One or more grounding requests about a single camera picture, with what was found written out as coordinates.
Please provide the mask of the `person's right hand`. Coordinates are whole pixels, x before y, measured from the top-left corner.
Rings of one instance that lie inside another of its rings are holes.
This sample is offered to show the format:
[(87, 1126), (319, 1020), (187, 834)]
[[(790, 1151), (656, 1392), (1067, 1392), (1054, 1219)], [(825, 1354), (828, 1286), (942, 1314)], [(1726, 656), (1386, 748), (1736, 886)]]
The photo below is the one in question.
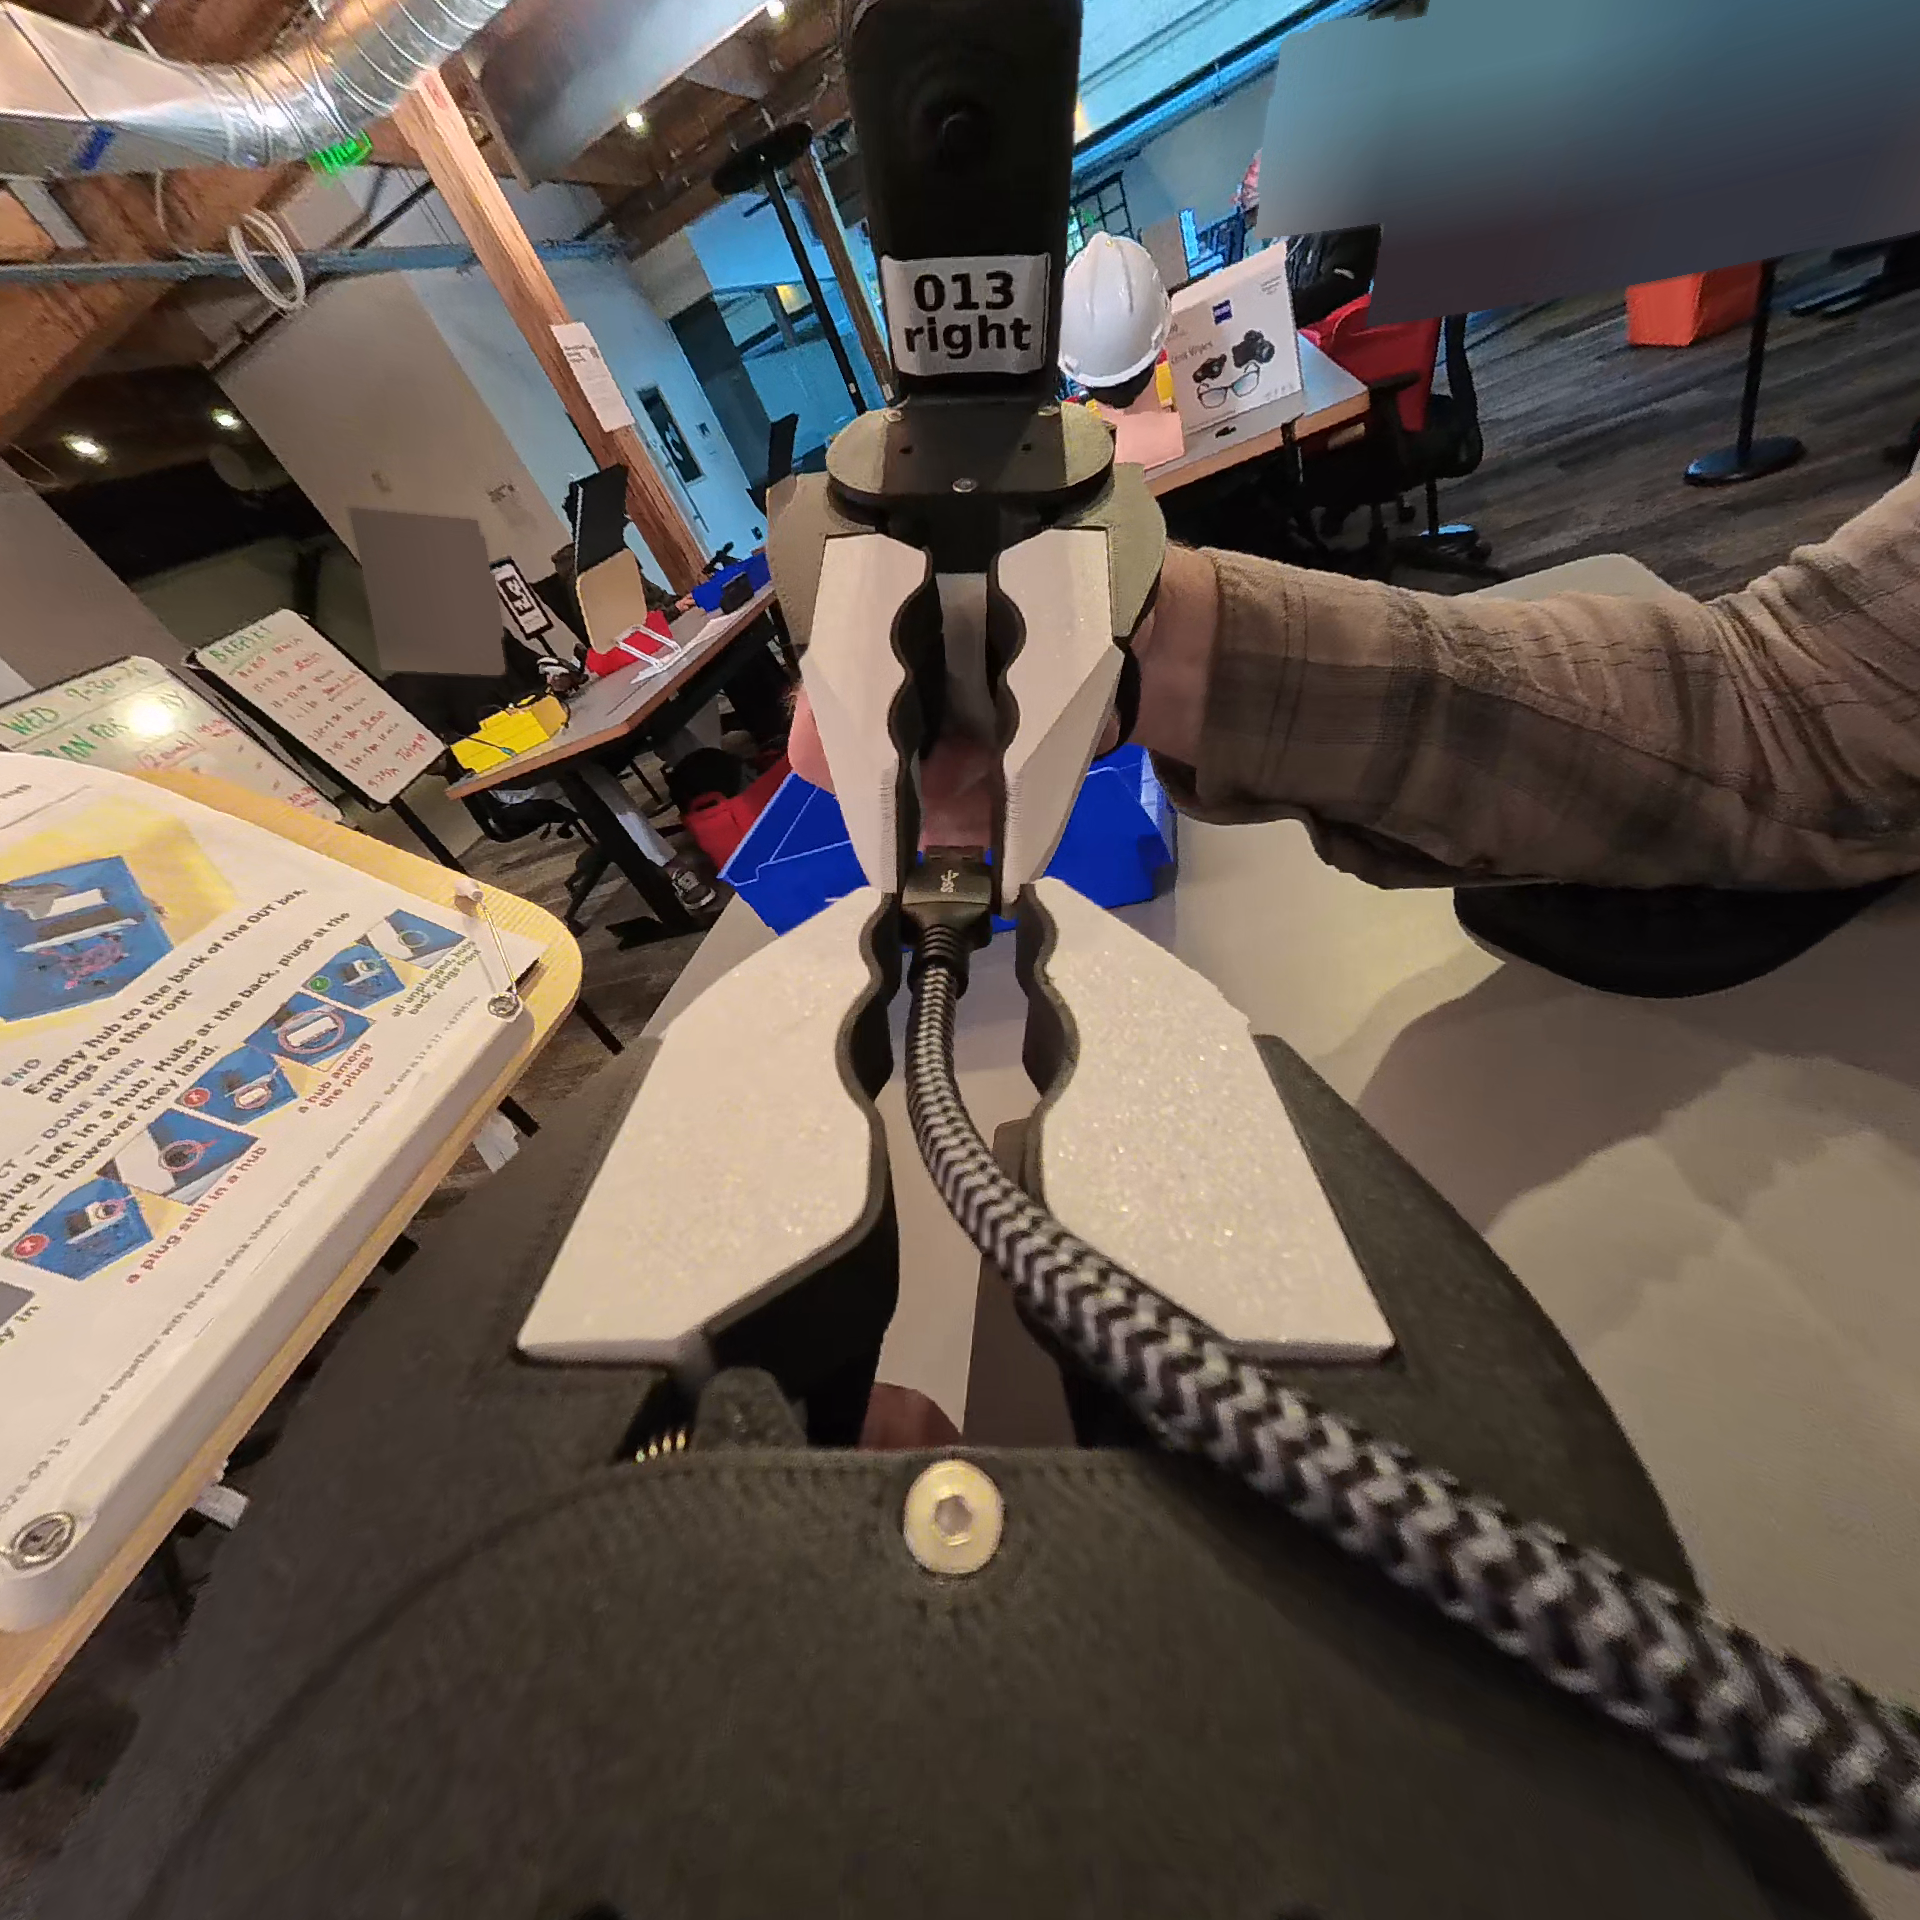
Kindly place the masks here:
[(1186, 769), (1198, 769), (1202, 760), (1219, 626), (1214, 558), (1210, 552), (1170, 546), (1154, 607), (1135, 642), (1131, 739)]

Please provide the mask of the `silver ventilation duct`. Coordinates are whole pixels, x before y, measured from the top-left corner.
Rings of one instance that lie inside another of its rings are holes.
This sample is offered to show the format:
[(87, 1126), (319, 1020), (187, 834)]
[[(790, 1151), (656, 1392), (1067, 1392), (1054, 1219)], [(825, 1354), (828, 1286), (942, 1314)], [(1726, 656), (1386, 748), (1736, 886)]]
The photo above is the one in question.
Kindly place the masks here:
[(504, 10), (339, 6), (254, 59), (187, 64), (6, 6), (2, 175), (58, 182), (302, 163), (387, 119)]

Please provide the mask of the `white cardboard box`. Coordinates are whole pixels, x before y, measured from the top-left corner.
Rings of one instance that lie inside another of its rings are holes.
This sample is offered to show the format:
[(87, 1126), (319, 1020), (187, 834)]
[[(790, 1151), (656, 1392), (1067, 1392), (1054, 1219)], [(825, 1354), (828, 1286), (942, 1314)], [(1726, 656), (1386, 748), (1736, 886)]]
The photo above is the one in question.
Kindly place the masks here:
[(1167, 360), (1186, 449), (1305, 396), (1288, 247), (1194, 279), (1169, 299)]

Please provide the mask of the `blue plastic bin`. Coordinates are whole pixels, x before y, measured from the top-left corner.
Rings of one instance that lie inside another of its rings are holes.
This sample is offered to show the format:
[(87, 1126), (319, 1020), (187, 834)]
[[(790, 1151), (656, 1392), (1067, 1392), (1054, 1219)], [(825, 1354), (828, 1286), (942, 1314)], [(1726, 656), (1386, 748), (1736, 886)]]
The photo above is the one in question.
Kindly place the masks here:
[[(1162, 892), (1177, 854), (1174, 808), (1151, 758), (1118, 748), (1090, 764), (1044, 868), (1102, 907)], [(867, 881), (836, 799), (799, 776), (779, 788), (721, 871), (775, 935), (809, 921)]]

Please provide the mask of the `yellow plastic bin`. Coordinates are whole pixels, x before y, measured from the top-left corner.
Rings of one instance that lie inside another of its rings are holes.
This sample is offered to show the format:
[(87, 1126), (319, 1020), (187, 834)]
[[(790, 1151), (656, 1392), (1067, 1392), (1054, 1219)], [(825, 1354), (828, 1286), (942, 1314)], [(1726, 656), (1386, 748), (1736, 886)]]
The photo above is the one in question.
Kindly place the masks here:
[(570, 726), (562, 697), (545, 694), (489, 714), (476, 731), (451, 744), (451, 758), (476, 778), (545, 751)]

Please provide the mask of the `white hard hat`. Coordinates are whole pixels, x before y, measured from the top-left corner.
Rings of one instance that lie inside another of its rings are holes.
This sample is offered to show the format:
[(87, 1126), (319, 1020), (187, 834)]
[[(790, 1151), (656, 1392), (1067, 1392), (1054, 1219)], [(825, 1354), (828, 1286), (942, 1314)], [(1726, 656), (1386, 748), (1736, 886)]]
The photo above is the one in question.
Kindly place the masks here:
[(1162, 273), (1139, 240), (1096, 231), (1073, 256), (1062, 295), (1059, 364), (1088, 396), (1140, 394), (1170, 328)]

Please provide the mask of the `brown wooden post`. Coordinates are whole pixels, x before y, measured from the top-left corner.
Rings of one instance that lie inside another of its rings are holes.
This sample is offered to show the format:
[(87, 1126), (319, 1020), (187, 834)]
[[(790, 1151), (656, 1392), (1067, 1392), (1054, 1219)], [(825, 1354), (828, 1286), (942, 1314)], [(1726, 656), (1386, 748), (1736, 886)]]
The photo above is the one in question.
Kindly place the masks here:
[(426, 72), (392, 119), (536, 355), (594, 468), (622, 468), (628, 521), (667, 586), (691, 593), (704, 577), (707, 548), (643, 444), (593, 332), (570, 315), (441, 73)]

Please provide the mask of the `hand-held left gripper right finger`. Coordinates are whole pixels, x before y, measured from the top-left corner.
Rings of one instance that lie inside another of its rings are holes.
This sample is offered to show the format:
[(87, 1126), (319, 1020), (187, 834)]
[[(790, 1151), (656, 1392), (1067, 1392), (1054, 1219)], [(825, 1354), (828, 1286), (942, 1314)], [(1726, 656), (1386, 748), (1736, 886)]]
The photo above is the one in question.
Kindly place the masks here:
[(1020, 898), (1030, 1192), (1244, 1359), (1379, 1363), (1395, 1337), (1226, 995), (1062, 881)]

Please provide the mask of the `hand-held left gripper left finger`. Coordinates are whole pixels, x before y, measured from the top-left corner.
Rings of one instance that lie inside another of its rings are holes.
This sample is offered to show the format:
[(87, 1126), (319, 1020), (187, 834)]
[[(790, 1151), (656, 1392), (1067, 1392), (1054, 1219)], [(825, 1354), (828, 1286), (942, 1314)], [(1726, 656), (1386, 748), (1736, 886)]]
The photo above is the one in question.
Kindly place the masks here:
[(897, 898), (856, 889), (666, 1027), (519, 1327), (529, 1361), (688, 1368), (880, 1222)]

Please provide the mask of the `red bag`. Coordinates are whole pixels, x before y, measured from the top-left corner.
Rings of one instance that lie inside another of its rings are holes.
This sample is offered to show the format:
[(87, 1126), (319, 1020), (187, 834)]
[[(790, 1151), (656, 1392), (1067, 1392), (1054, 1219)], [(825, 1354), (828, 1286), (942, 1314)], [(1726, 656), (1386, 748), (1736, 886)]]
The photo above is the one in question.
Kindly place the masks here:
[(721, 751), (700, 751), (672, 770), (667, 786), (691, 841), (722, 871), (791, 774), (785, 752), (747, 764)]

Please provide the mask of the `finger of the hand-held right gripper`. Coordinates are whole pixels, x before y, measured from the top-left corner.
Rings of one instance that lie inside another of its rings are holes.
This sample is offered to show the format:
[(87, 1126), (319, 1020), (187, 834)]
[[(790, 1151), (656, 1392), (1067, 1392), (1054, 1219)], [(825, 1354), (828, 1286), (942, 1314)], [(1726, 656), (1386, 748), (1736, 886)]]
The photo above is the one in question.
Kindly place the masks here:
[(887, 535), (835, 535), (804, 651), (804, 694), (832, 794), (867, 883), (903, 892), (919, 856), (918, 762), (939, 695), (945, 638), (928, 553)]
[(999, 666), (999, 895), (1017, 896), (1051, 863), (1107, 731), (1120, 683), (1105, 535), (1033, 535), (990, 575)]

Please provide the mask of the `person's right forearm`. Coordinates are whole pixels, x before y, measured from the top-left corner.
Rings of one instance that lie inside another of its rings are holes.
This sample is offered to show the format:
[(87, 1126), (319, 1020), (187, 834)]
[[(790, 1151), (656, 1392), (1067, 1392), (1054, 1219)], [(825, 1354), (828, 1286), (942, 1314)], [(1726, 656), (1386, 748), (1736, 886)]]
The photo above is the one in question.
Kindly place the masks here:
[(1710, 602), (1410, 593), (1211, 553), (1177, 809), (1379, 888), (1824, 892), (1919, 868), (1919, 482)]

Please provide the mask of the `long wooden workbench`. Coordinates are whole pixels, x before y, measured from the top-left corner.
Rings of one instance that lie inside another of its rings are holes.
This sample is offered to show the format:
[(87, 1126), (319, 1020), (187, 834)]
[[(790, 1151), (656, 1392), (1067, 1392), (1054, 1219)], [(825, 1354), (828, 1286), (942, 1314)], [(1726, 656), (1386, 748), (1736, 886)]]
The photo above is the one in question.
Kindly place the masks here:
[(672, 710), (691, 704), (698, 712), (724, 683), (724, 678), (736, 673), (747, 640), (774, 614), (778, 614), (778, 591), (768, 583), (742, 608), (708, 619), (656, 674), (614, 674), (588, 686), (568, 710), (562, 731), (536, 751), (448, 784), (448, 799), (467, 802), (496, 786), (553, 779), (570, 762), (641, 739)]

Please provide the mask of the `orange box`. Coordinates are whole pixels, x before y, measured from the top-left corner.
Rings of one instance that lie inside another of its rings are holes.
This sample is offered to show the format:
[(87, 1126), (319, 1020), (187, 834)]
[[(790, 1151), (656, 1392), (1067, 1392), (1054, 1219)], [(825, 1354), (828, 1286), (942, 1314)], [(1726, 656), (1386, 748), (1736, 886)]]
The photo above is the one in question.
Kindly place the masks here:
[(1682, 350), (1745, 330), (1761, 308), (1764, 260), (1633, 284), (1623, 291), (1625, 342)]

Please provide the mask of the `small handwritten whiteboard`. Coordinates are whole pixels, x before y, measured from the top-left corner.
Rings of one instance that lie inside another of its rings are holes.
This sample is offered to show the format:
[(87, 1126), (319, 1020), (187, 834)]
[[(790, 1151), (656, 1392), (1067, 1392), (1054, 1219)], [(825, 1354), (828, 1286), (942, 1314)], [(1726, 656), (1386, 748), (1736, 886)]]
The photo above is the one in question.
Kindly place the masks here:
[(374, 808), (406, 799), (448, 752), (295, 611), (279, 608), (203, 642), (187, 664)]
[(119, 776), (184, 766), (202, 745), (190, 689), (152, 659), (128, 656), (2, 706), (2, 751)]

